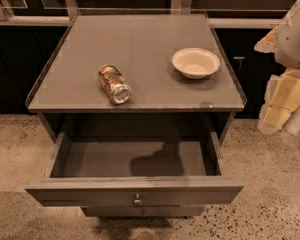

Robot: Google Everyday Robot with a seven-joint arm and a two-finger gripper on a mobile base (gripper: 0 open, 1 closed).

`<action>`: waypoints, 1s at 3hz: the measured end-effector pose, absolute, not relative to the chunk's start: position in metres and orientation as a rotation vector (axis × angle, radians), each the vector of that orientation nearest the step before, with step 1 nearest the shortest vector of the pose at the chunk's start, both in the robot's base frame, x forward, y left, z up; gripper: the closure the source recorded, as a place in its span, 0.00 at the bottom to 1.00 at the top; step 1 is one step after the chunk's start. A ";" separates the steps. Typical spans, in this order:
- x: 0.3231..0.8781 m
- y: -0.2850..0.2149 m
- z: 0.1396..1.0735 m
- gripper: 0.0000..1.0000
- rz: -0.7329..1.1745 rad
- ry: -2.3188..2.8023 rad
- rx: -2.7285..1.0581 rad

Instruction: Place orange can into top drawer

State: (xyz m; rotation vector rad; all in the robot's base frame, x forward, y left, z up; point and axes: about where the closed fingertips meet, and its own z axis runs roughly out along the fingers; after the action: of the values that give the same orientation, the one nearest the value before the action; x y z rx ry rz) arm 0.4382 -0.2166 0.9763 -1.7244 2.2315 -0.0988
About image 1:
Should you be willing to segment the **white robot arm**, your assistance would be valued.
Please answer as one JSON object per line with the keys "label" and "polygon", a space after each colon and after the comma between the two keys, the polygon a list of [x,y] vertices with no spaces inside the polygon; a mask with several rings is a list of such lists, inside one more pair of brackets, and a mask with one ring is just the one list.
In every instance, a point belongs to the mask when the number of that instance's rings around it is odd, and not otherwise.
{"label": "white robot arm", "polygon": [[254,50],[273,53],[286,70],[272,75],[267,83],[258,129],[273,134],[283,127],[291,134],[300,130],[300,0],[280,23],[259,40]]}

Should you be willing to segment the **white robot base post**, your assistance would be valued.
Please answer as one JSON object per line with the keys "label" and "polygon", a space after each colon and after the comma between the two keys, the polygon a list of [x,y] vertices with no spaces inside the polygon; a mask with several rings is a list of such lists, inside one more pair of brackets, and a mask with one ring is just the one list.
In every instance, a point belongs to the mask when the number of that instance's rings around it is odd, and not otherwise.
{"label": "white robot base post", "polygon": [[300,106],[294,111],[285,124],[285,129],[290,134],[296,135],[300,131]]}

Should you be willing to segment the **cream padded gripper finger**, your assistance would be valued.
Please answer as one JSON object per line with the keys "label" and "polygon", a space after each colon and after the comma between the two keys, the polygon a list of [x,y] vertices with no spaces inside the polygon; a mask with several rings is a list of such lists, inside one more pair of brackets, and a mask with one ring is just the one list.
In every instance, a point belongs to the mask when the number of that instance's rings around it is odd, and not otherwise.
{"label": "cream padded gripper finger", "polygon": [[277,27],[269,31],[263,38],[261,38],[254,46],[254,50],[261,53],[275,52],[275,37]]}
{"label": "cream padded gripper finger", "polygon": [[300,70],[288,68],[268,81],[264,104],[259,114],[258,129],[263,134],[286,130],[285,124],[300,106]]}

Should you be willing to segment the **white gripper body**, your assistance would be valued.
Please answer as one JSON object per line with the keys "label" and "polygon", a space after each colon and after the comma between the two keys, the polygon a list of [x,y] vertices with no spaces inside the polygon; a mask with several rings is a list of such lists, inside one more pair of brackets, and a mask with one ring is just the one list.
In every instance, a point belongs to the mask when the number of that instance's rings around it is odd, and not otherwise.
{"label": "white gripper body", "polygon": [[275,37],[275,60],[289,68],[300,69],[300,15],[283,20]]}

